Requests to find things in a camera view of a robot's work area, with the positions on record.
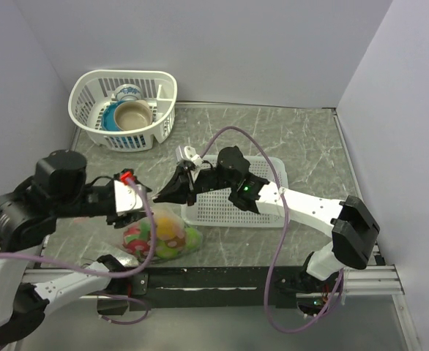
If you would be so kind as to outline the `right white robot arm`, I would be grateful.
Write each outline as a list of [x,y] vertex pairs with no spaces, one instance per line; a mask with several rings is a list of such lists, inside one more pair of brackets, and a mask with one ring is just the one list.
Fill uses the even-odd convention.
[[192,206],[199,194],[230,189],[228,200],[242,211],[281,216],[330,237],[284,282],[286,289],[318,292],[343,268],[367,268],[380,227],[360,198],[326,199],[286,189],[251,173],[249,161],[236,146],[223,148],[216,164],[208,168],[188,146],[177,151],[177,159],[171,180],[154,197],[156,203]]

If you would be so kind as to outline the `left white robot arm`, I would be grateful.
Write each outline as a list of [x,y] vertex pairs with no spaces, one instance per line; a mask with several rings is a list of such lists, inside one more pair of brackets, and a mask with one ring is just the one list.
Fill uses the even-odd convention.
[[23,275],[59,219],[103,216],[123,228],[149,214],[148,189],[126,169],[98,185],[86,179],[84,155],[58,150],[36,163],[34,174],[0,196],[0,349],[26,338],[57,309],[94,293],[122,294],[132,272],[103,255],[87,268],[69,268],[47,283]]

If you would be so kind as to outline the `clear zip top bag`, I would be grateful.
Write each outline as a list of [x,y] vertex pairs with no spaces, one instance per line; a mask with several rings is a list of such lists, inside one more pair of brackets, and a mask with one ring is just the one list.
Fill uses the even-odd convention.
[[[175,260],[201,248],[203,235],[172,210],[159,205],[152,213],[156,230],[153,263]],[[150,221],[144,217],[125,227],[116,247],[143,262],[152,247],[151,236]]]

